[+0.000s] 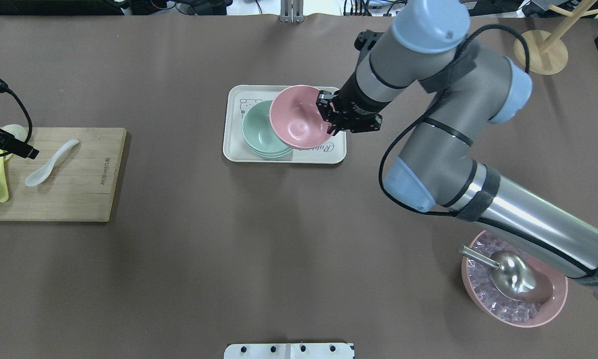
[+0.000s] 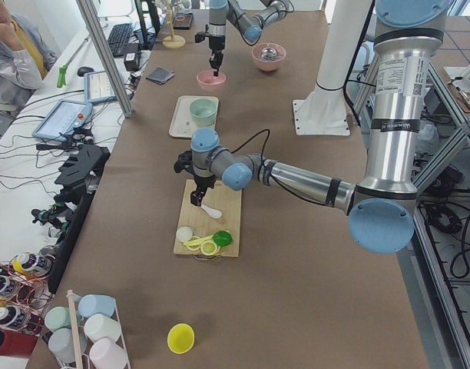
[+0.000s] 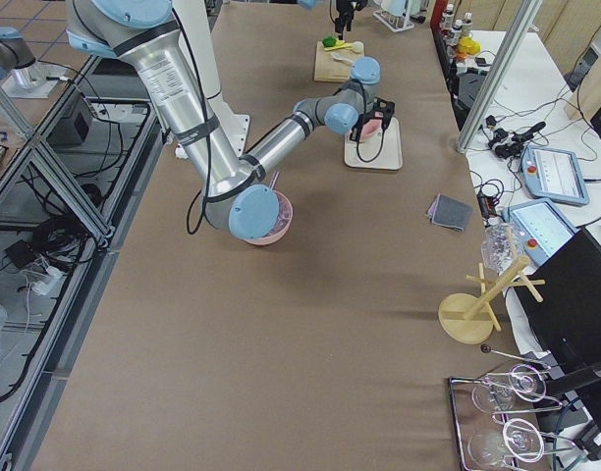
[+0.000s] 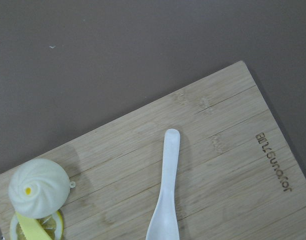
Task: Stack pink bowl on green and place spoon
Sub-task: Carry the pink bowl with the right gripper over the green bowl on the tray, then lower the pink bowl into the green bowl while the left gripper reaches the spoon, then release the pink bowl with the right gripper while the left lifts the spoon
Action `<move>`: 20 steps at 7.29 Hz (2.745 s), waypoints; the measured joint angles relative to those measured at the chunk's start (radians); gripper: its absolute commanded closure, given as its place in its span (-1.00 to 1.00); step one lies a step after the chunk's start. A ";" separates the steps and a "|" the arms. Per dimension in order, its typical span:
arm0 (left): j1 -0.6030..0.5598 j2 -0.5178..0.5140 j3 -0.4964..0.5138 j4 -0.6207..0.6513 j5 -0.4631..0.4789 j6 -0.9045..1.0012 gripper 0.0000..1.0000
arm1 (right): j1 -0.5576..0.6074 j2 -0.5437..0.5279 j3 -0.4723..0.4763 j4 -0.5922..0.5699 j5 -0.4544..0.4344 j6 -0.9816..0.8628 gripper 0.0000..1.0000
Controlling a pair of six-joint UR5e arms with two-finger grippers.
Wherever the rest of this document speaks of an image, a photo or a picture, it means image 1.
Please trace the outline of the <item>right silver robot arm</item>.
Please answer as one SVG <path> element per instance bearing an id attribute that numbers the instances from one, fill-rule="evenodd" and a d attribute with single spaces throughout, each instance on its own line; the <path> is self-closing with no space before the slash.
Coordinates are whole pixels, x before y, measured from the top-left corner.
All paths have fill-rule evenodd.
<path id="1" fill-rule="evenodd" d="M 360 34 L 356 68 L 339 91 L 314 102 L 328 132 L 376 131 L 380 112 L 417 82 L 434 94 L 405 129 L 408 140 L 381 190 L 404 209 L 476 223 L 593 288 L 598 300 L 598 229 L 468 156 L 488 124 L 511 120 L 527 103 L 527 69 L 468 34 L 470 16 L 457 0 L 410 0 L 384 33 Z"/>

